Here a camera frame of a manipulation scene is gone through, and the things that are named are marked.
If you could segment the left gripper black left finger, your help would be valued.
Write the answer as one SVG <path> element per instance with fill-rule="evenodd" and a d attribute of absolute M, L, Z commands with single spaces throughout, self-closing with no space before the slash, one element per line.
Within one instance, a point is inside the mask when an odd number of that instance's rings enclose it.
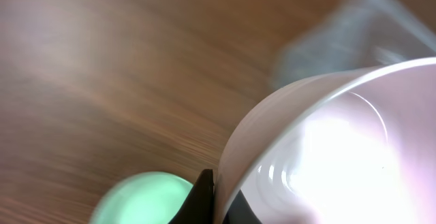
<path fill-rule="evenodd" d="M 212 169 L 202 170 L 195 184 L 169 224 L 211 224 L 214 208 Z"/>

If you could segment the mint green bowl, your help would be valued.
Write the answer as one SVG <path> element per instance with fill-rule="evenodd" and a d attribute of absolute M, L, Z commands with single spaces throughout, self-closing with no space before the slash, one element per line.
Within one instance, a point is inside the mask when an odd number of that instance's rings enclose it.
<path fill-rule="evenodd" d="M 90 224 L 168 224 L 193 184 L 167 172 L 136 174 L 115 185 L 93 211 Z"/>

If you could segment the pink bowl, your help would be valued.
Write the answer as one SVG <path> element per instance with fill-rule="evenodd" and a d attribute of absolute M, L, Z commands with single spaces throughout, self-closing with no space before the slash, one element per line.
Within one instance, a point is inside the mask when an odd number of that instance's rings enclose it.
<path fill-rule="evenodd" d="M 215 223 L 239 191 L 261 223 L 434 223 L 435 59 L 269 95 L 222 153 Z"/>

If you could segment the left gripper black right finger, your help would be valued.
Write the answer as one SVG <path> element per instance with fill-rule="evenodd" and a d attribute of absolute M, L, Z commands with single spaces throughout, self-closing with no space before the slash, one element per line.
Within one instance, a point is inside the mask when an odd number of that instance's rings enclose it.
<path fill-rule="evenodd" d="M 234 198 L 223 224 L 261 224 L 253 213 L 242 191 L 239 191 Z"/>

